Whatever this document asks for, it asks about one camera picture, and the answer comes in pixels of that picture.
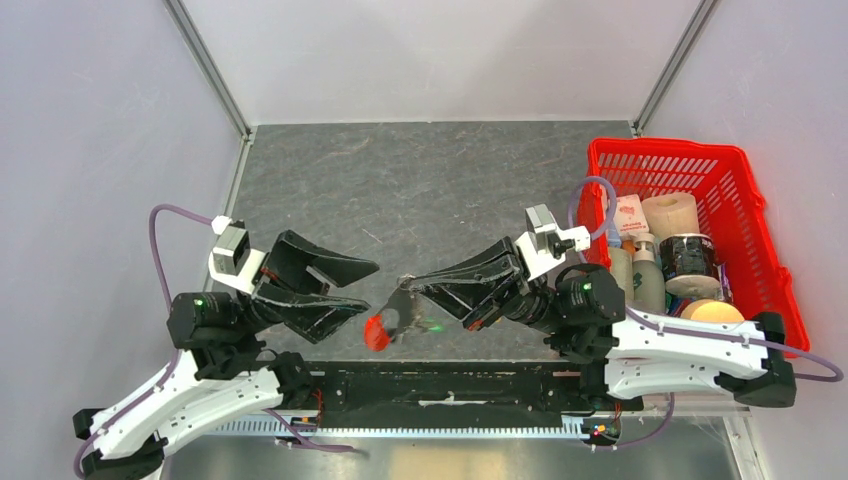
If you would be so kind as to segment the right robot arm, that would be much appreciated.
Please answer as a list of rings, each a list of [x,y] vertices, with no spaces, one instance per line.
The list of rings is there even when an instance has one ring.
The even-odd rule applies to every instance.
[[[538,245],[528,234],[502,239],[409,286],[469,331],[507,319],[541,332],[560,359],[579,367],[577,395],[591,409],[614,399],[699,391],[762,408],[795,403],[780,315],[698,323],[635,310],[604,266],[566,264],[579,246],[573,239]]]

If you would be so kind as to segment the toilet paper roll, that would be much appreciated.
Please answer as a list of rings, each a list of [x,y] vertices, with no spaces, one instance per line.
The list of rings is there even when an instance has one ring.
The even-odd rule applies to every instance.
[[[659,242],[682,234],[700,234],[697,203],[690,193],[676,192],[646,198],[642,209],[650,233]]]

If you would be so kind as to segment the right aluminium frame post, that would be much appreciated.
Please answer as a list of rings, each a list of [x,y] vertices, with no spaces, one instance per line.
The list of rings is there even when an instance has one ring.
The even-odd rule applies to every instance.
[[[644,134],[645,128],[655,116],[719,5],[720,1],[718,0],[700,0],[698,2],[645,102],[636,117],[630,122],[634,137],[639,138]]]

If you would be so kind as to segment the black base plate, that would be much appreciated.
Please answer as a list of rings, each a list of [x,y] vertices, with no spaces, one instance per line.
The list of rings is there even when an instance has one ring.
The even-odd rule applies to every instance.
[[[561,415],[643,409],[585,390],[559,361],[309,361],[309,384],[274,405],[330,429],[554,427]]]

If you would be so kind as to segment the left aluminium frame post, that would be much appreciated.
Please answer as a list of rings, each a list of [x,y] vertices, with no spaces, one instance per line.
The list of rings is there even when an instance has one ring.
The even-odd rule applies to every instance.
[[[163,4],[230,123],[243,140],[248,140],[253,129],[237,105],[187,6],[181,0],[164,0]]]

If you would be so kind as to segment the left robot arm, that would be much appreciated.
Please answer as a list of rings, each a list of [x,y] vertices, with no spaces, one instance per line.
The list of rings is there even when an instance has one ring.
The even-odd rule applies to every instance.
[[[74,460],[81,479],[142,479],[204,433],[243,415],[301,408],[315,386],[303,357],[275,353],[259,334],[282,325],[311,343],[368,309],[334,297],[378,270],[282,232],[263,252],[241,224],[220,227],[209,255],[220,292],[177,295],[167,328],[174,353],[167,365],[117,404],[83,409],[73,418],[82,445]]]

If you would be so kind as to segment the white red carton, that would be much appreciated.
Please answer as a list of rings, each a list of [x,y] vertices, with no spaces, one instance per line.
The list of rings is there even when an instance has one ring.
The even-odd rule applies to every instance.
[[[616,198],[613,221],[616,232],[623,241],[632,240],[638,234],[650,232],[641,197],[638,194]]]

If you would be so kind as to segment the yellow round sponge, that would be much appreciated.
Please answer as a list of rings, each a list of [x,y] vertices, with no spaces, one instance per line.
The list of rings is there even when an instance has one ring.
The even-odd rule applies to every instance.
[[[744,315],[734,305],[711,299],[690,303],[683,309],[680,317],[702,323],[735,324],[745,321]]]

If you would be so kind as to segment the aluminium frame post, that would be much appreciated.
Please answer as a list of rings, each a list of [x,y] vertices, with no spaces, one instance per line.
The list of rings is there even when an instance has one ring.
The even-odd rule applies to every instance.
[[[163,4],[230,123],[243,140],[248,140],[253,129],[237,105],[187,6],[181,0],[164,0]]]
[[[718,0],[700,0],[698,2],[645,102],[636,117],[630,122],[634,137],[639,138],[644,134],[645,128],[655,116],[719,5],[720,1]]]

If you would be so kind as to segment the red plastic basket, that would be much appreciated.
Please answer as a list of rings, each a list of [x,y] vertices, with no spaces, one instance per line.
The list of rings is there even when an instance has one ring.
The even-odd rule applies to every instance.
[[[787,345],[809,351],[792,276],[778,258],[766,200],[742,149],[682,139],[601,137],[589,143],[587,163],[588,175],[607,179],[620,195],[692,194],[700,230],[714,241],[736,307],[746,317],[781,314]]]

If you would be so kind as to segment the green soap dispenser bottle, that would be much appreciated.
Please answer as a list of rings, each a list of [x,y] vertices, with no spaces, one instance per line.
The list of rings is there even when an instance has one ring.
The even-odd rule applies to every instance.
[[[634,303],[638,310],[654,314],[666,313],[666,290],[662,271],[657,263],[655,237],[647,232],[633,237]]]

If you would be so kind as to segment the grey green bottle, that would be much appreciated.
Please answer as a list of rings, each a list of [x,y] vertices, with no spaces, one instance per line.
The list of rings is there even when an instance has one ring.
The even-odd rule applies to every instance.
[[[616,280],[617,285],[624,291],[625,301],[631,303],[634,300],[634,279],[632,255],[617,247],[609,247],[610,273]]]

